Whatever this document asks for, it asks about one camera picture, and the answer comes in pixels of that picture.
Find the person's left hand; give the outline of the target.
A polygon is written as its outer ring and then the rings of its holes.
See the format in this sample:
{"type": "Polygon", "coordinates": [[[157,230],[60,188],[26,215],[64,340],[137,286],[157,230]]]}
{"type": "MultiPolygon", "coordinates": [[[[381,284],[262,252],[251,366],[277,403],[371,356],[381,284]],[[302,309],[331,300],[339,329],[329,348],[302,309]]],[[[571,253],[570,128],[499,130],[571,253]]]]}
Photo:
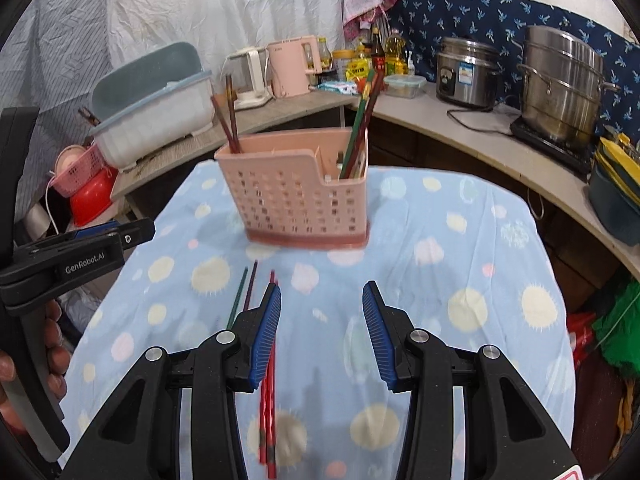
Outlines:
{"type": "MultiPolygon", "coordinates": [[[[63,336],[58,326],[58,320],[62,315],[60,305],[55,300],[51,300],[47,303],[46,310],[47,319],[44,323],[43,340],[47,348],[49,367],[47,384],[55,399],[61,401],[67,393],[64,375],[70,366],[70,352],[63,347],[63,336]]],[[[1,415],[14,436],[26,436],[27,430],[8,400],[4,389],[1,389],[1,415]]]]}

